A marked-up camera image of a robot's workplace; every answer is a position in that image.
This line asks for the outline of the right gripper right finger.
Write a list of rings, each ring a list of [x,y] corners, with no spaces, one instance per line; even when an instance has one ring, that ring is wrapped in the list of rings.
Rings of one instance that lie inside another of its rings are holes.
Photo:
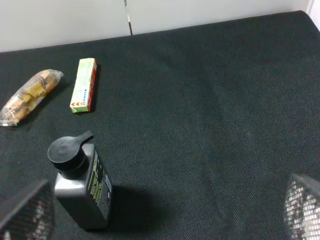
[[[283,221],[291,240],[320,238],[320,182],[291,174],[284,199]]]

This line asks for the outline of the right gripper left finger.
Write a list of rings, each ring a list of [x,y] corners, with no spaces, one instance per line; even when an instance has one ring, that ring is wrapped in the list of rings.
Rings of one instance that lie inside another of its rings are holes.
[[[2,240],[50,240],[55,208],[50,183],[41,179],[0,204]]]

